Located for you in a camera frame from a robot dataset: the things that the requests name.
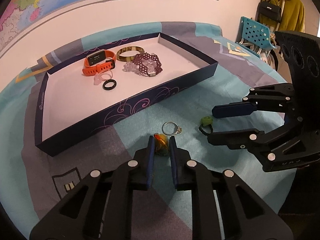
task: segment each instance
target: black ring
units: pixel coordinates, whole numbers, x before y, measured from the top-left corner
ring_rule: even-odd
[[[106,87],[106,84],[108,84],[108,83],[113,83],[113,86]],[[113,90],[116,87],[116,85],[117,85],[117,82],[114,79],[108,79],[103,83],[102,88],[104,90]]]

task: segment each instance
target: hanging bag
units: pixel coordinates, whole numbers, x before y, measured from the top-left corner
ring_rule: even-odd
[[[278,5],[272,4],[270,3],[270,1],[271,0],[266,0],[259,3],[259,13],[271,20],[280,23],[282,19],[280,0],[278,0],[278,2],[276,0],[273,0]]]

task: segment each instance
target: silver ring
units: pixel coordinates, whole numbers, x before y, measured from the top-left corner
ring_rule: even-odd
[[[175,126],[175,131],[173,133],[166,133],[164,130],[163,130],[163,127],[169,123],[172,123],[174,126]],[[166,122],[163,124],[162,126],[162,132],[165,134],[165,135],[176,135],[178,133],[181,133],[182,132],[182,128],[180,126],[178,126],[175,122]]]

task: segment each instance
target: white wall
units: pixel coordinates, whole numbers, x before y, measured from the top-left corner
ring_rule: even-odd
[[[317,35],[320,14],[312,0],[300,0],[305,8],[305,33]]]
[[[319,28],[318,28],[318,37],[320,37],[320,24],[319,24]]]
[[[35,65],[36,60],[43,55],[76,39],[114,27],[157,21],[203,22],[219,25],[223,36],[235,40],[240,17],[254,18],[260,2],[260,0],[113,0],[80,7],[59,15],[63,11],[93,1],[95,0],[85,0],[53,12],[12,39],[6,49],[42,23],[0,58],[0,91],[23,69]],[[8,66],[11,66],[10,71],[5,70]]]

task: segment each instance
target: blue chair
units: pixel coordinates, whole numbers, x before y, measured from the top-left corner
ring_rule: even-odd
[[[271,43],[270,30],[267,26],[244,16],[241,17],[240,25],[243,26],[243,29],[242,39],[240,42],[237,42],[239,45],[242,45],[242,47],[258,57],[260,57],[259,54],[262,49],[266,51],[267,55],[269,55],[271,50],[276,49],[276,46]],[[251,45],[257,46],[259,51],[254,52],[247,48],[247,46]]]

